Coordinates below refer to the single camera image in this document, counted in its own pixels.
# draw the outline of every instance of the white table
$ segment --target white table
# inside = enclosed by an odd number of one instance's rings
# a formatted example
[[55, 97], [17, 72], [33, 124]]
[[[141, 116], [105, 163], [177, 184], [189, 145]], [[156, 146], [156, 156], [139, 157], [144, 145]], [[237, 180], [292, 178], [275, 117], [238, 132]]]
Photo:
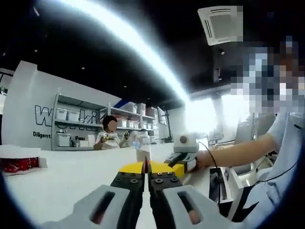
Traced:
[[[163, 162], [173, 151], [173, 144], [152, 145], [152, 160]], [[109, 185], [125, 164], [136, 161], [133, 148], [102, 151], [41, 151], [48, 168], [25, 175], [6, 177], [7, 185], [17, 204], [32, 220], [41, 224], [58, 221], [72, 213], [73, 205], [100, 185]], [[137, 228], [155, 229], [145, 180], [143, 207]], [[200, 178], [191, 183], [208, 193]]]

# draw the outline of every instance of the ceiling air conditioner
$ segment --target ceiling air conditioner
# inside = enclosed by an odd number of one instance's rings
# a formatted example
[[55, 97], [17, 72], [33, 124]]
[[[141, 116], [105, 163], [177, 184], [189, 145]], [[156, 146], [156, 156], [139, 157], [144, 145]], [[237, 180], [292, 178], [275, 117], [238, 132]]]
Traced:
[[209, 45], [237, 41], [242, 33], [242, 12], [237, 6], [213, 6], [198, 10]]

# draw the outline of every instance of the black ceiling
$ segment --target black ceiling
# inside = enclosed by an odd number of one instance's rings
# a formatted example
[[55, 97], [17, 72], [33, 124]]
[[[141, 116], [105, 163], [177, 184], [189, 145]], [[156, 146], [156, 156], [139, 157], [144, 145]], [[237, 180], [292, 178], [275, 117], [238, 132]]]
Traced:
[[[229, 84], [241, 58], [236, 45], [207, 45], [197, 10], [238, 2], [112, 0], [101, 4], [137, 28], [186, 92], [193, 93]], [[3, 24], [6, 32], [0, 51], [5, 55], [1, 56], [0, 67], [15, 70], [19, 61], [25, 60], [36, 63], [40, 71], [131, 101], [165, 108], [173, 104], [163, 101], [177, 101], [170, 86], [153, 69], [86, 15], [56, 0], [18, 4], [18, 8], [7, 7], [13, 14], [2, 19], [7, 23]], [[213, 59], [219, 48], [225, 50], [221, 57], [222, 80], [213, 83]]]

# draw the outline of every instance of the red package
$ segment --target red package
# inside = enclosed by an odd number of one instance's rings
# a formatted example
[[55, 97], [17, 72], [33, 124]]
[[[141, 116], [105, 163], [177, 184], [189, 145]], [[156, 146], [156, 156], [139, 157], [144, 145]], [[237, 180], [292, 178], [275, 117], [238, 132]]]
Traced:
[[39, 167], [38, 157], [34, 158], [3, 158], [1, 159], [1, 168], [5, 172], [16, 173], [18, 171], [26, 171], [30, 168]]

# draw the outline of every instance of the white shirt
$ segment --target white shirt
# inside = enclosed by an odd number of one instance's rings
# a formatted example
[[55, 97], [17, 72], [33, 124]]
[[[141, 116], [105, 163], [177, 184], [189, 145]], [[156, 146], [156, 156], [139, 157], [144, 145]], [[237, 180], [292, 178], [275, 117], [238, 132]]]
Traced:
[[[279, 146], [278, 157], [266, 180], [276, 177], [290, 169], [298, 160], [302, 134], [289, 119], [289, 113], [279, 113], [268, 133]], [[295, 172], [294, 166], [282, 176], [254, 186], [244, 208], [258, 202], [256, 207], [243, 221], [242, 228], [256, 228], [275, 209], [285, 194], [285, 190]]]
[[106, 131], [101, 131], [97, 134], [95, 143], [97, 144], [102, 137], [110, 137], [113, 140], [107, 140], [103, 143], [102, 149], [115, 149], [120, 148], [120, 139], [119, 136], [115, 132], [107, 133]]

